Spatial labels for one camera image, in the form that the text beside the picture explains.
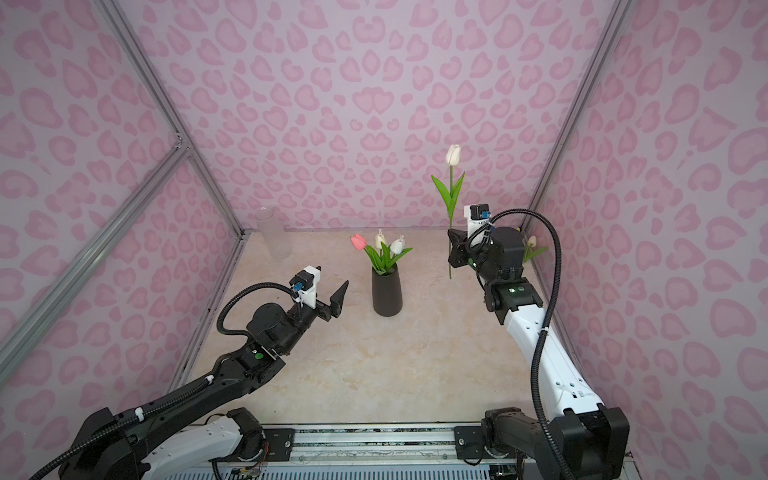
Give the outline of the dark grey vase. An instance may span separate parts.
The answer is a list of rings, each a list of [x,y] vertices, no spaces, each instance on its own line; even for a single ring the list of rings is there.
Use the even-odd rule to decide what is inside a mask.
[[[398,266],[394,265],[387,273],[372,271],[372,305],[374,311],[382,317],[393,317],[403,307],[402,287]]]

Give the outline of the pink tulip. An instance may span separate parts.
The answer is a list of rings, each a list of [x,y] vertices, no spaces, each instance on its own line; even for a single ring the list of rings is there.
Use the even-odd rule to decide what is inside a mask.
[[[362,251],[367,255],[373,270],[377,274],[382,275],[386,272],[380,254],[374,247],[368,244],[367,240],[362,235],[354,234],[350,238],[350,242],[356,250]]]

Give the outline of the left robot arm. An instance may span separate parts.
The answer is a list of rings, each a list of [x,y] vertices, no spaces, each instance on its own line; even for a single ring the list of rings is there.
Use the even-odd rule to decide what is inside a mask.
[[[198,418],[222,405],[249,395],[271,381],[315,319],[340,316],[349,285],[343,283],[328,302],[316,298],[318,281],[307,271],[288,285],[259,282],[231,298],[216,320],[225,336],[242,336],[238,349],[219,356],[210,371],[153,401],[114,414],[103,408],[83,423],[71,447],[34,473],[43,479],[56,472],[62,479],[146,479],[151,457],[173,436],[185,433]],[[243,298],[260,290],[287,294],[292,307],[270,302],[260,306],[244,329],[228,329],[224,322]]]

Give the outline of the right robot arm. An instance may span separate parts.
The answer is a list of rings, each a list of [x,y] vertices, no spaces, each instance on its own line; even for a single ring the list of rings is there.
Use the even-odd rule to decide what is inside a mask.
[[[456,454],[476,466],[486,457],[513,459],[521,476],[532,459],[544,479],[617,479],[620,477],[630,432],[618,407],[607,407],[573,363],[552,326],[562,276],[562,248],[552,223],[539,220],[553,241],[554,273],[547,301],[524,277],[526,242],[522,233],[499,225],[507,211],[492,214],[488,205],[465,207],[467,227],[451,228],[449,264],[468,266],[484,293],[488,311],[511,335],[530,367],[534,413],[518,407],[488,410],[479,431],[455,430]]]

